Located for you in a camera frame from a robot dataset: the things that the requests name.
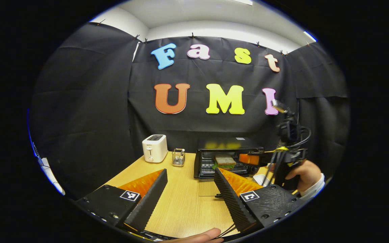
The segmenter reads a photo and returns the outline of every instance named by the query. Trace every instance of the wooden table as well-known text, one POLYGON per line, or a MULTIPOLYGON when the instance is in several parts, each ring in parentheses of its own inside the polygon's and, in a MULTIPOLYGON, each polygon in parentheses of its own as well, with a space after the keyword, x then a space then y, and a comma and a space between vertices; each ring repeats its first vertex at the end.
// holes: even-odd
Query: wooden table
MULTIPOLYGON (((224 200, 214 197, 219 193, 214 181, 203 182, 193 178, 195 155, 186 153, 183 167, 172 165, 171 152, 161 163, 146 162, 142 156, 106 184, 118 187, 166 168, 168 183, 145 230, 177 238, 199 234, 214 227, 223 232, 233 224, 232 217, 224 200)), ((258 174, 265 173, 265 167, 258 171, 258 174)), ((238 230, 234 230, 227 235, 238 233, 238 230)))

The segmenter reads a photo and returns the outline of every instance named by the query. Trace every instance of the human hand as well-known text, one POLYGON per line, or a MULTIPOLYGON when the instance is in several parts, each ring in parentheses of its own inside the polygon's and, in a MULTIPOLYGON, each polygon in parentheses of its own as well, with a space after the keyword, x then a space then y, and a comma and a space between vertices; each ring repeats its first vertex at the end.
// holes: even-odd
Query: human hand
POLYGON ((223 238, 214 239, 219 236, 221 230, 218 228, 212 228, 209 231, 193 235, 186 238, 173 239, 173 240, 164 240, 163 243, 220 243, 224 241, 223 238))
MULTIPOLYGON (((275 164, 271 164, 270 166, 270 171, 273 171, 275 164)), ((290 180, 296 175, 300 175, 300 181, 296 188, 299 192, 306 191, 311 186, 315 185, 322 177, 319 167, 309 160, 303 160, 301 165, 291 170, 285 179, 290 180)))

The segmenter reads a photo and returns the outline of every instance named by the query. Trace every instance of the lettuce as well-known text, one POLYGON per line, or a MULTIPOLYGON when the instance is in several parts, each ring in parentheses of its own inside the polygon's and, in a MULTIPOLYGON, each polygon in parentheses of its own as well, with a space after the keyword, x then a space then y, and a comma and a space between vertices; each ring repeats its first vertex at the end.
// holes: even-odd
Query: lettuce
MULTIPOLYGON (((213 169, 216 169, 217 168, 217 162, 216 163, 214 163, 214 165, 213 165, 213 169)), ((234 167, 235 165, 222 165, 222 166, 218 166, 218 167, 220 167, 220 168, 230 168, 230 169, 233 169, 233 167, 234 167)))

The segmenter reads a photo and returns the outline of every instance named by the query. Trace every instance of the pink letter i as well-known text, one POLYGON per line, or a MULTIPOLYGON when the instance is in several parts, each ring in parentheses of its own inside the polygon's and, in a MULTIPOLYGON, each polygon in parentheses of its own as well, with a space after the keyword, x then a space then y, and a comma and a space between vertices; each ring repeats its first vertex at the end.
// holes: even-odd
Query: pink letter i
POLYGON ((265 89, 262 89, 262 92, 264 92, 265 94, 265 97, 267 99, 267 109, 265 110, 265 114, 267 115, 277 115, 278 114, 278 111, 277 109, 275 109, 271 103, 271 101, 274 98, 274 94, 275 94, 275 90, 274 89, 268 89, 268 88, 265 88, 265 89))

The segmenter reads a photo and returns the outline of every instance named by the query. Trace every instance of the orange letter u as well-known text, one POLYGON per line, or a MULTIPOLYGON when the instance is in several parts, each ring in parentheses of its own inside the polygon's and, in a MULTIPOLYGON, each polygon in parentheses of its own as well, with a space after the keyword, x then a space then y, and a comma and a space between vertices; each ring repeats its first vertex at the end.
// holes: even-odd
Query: orange letter u
POLYGON ((179 83, 175 85, 175 88, 178 89, 178 103, 174 106, 170 106, 167 103, 167 95, 169 89, 172 86, 168 83, 160 83, 154 86, 156 90, 156 108, 158 111, 165 114, 176 114, 182 112, 185 108, 185 103, 187 101, 187 89, 190 88, 190 85, 187 83, 179 83))

